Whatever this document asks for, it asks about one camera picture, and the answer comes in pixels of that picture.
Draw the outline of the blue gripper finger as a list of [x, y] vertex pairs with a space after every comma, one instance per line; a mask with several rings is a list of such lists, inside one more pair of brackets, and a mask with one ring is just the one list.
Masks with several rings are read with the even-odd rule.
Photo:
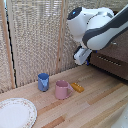
[[85, 64], [88, 66], [90, 64], [90, 59], [87, 59], [85, 62]]

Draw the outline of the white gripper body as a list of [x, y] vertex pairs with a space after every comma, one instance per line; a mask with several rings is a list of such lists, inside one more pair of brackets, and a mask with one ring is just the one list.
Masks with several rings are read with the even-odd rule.
[[75, 63], [78, 65], [82, 65], [90, 54], [90, 49], [79, 46], [73, 55]]

